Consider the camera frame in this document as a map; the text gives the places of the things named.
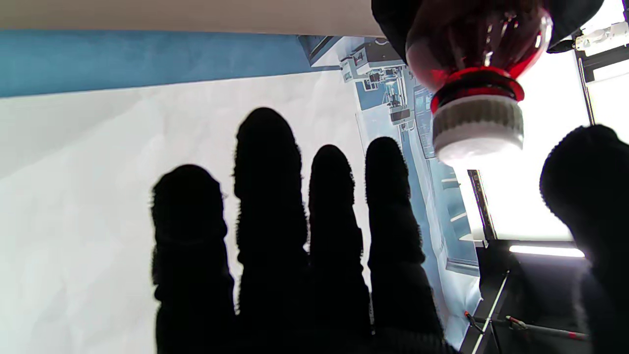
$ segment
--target blue wall stripe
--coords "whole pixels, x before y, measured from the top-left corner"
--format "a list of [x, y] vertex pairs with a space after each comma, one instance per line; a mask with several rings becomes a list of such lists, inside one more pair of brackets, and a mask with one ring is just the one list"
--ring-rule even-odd
[[294, 35], [0, 31], [0, 97], [332, 69], [310, 68]]

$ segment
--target ceiling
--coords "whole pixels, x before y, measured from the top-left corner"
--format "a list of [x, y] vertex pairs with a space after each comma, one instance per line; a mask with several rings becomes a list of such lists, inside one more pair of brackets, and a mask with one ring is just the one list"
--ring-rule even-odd
[[0, 28], [382, 35], [370, 0], [7, 0]]

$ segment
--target bottle neck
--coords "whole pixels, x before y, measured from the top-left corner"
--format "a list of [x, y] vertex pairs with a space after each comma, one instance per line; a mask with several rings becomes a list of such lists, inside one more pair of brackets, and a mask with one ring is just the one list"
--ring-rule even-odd
[[448, 77], [446, 84], [435, 93], [430, 110], [435, 114], [447, 103], [479, 94], [505, 96], [518, 102], [524, 100], [522, 86], [506, 71], [494, 67], [471, 67]]

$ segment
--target bottle cap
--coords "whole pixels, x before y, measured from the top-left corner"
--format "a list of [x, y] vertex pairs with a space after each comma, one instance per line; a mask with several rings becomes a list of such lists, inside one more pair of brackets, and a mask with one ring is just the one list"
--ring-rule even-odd
[[481, 169], [509, 161], [522, 150], [523, 138], [522, 110], [510, 97], [463, 97], [435, 112], [435, 153], [454, 168]]

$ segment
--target red plastic bottle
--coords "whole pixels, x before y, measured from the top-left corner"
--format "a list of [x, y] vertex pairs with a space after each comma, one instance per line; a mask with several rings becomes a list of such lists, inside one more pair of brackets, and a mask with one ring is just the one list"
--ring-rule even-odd
[[477, 169], [523, 147], [516, 79], [544, 53], [552, 20], [542, 0], [424, 0], [406, 58], [435, 92], [433, 145], [453, 167]]

